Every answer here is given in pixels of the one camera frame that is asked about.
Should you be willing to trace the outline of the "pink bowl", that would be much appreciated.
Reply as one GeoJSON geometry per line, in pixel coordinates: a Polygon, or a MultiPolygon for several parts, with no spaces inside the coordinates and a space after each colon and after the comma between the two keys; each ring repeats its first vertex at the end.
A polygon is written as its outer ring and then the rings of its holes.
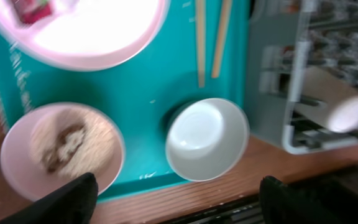
{"type": "Polygon", "coordinates": [[[124,166],[119,128],[103,112],[80,103],[51,103],[17,120],[3,140],[2,174],[24,198],[36,201],[77,177],[95,176],[98,193],[124,166]]]}

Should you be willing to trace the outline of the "rice and food scraps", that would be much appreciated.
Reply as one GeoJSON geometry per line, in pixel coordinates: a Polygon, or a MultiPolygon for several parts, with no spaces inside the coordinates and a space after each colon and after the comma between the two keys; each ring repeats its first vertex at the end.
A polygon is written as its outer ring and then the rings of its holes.
{"type": "Polygon", "coordinates": [[[44,116],[31,134],[29,156],[47,174],[75,178],[100,173],[119,148],[113,125],[86,108],[44,116]]]}

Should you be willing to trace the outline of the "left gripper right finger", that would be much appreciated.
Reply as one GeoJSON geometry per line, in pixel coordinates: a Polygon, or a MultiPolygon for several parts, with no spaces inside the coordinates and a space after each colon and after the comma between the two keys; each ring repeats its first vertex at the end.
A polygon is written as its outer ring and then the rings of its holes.
{"type": "Polygon", "coordinates": [[[358,194],[336,181],[294,189],[267,176],[259,203],[265,223],[358,224],[358,194]]]}

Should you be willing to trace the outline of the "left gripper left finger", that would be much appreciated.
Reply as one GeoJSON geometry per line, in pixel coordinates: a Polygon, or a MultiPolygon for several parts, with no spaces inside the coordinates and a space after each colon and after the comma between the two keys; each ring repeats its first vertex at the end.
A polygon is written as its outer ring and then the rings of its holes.
{"type": "Polygon", "coordinates": [[[96,178],[88,172],[0,220],[0,224],[89,224],[97,198],[96,178]]]}

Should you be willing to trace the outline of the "red snack wrapper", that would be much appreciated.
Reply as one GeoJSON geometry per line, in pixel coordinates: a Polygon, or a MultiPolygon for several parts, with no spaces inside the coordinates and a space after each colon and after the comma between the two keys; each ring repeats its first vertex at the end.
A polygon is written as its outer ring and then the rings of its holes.
{"type": "Polygon", "coordinates": [[[23,24],[34,24],[52,15],[49,0],[10,0],[17,18],[23,24]]]}

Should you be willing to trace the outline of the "white paper cup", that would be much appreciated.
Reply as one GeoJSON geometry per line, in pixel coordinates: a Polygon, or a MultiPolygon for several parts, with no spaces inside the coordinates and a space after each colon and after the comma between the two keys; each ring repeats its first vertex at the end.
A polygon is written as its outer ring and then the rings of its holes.
{"type": "Polygon", "coordinates": [[[358,90],[319,67],[305,70],[302,95],[322,102],[319,106],[297,103],[295,111],[335,133],[358,128],[358,90]]]}

